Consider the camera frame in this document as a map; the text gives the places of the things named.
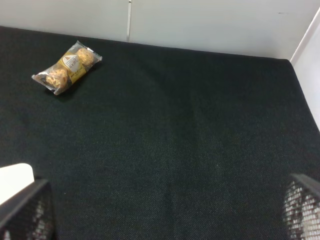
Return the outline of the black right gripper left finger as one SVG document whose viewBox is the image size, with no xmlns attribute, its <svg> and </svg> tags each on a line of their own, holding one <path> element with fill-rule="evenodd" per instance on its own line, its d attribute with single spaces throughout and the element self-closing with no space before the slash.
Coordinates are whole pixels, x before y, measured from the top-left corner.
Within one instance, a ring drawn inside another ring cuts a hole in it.
<svg viewBox="0 0 320 240">
<path fill-rule="evenodd" d="M 0 206 L 2 240 L 55 240 L 52 188 L 37 179 Z"/>
</svg>

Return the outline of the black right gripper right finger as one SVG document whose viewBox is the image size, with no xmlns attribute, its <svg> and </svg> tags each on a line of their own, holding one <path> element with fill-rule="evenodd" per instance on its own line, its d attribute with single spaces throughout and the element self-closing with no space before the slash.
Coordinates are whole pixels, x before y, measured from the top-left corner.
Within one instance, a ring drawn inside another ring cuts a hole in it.
<svg viewBox="0 0 320 240">
<path fill-rule="evenodd" d="M 292 174 L 284 195 L 283 222 L 290 240 L 320 238 L 320 183 Z"/>
</svg>

